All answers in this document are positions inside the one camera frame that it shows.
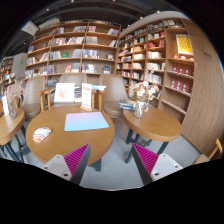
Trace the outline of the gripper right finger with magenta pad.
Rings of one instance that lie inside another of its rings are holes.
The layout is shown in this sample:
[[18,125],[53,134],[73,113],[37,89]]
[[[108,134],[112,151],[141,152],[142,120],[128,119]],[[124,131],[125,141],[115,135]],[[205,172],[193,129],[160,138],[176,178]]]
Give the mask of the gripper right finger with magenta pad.
[[167,154],[156,154],[133,143],[131,149],[144,185],[150,184],[182,169],[182,166]]

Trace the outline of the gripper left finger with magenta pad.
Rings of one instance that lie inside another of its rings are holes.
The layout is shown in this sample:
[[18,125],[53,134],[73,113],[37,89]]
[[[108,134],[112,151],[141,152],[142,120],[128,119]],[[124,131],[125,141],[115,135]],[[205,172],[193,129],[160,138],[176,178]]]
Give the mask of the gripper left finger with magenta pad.
[[90,154],[90,145],[86,144],[65,156],[55,155],[44,165],[44,170],[79,185]]

